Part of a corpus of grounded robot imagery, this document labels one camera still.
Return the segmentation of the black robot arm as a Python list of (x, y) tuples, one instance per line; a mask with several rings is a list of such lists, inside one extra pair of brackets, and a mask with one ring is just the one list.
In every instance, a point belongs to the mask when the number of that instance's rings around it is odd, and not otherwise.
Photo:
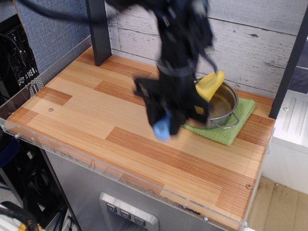
[(158, 79), (136, 77), (135, 93), (145, 102), (148, 122), (162, 140), (178, 133), (187, 119), (208, 121), (210, 104), (196, 90), (198, 58), (212, 45), (206, 0), (110, 0), (122, 12), (133, 5), (157, 19), (161, 55)]

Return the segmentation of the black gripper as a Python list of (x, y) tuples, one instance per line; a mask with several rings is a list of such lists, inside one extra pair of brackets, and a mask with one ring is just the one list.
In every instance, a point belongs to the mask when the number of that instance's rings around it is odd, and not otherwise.
[(204, 100), (195, 88), (195, 73), (179, 72), (167, 75), (159, 72), (159, 78), (135, 77), (135, 94), (141, 96), (146, 105), (151, 127), (171, 112), (170, 135), (177, 135), (180, 127), (189, 118), (202, 123), (209, 120), (210, 103)]

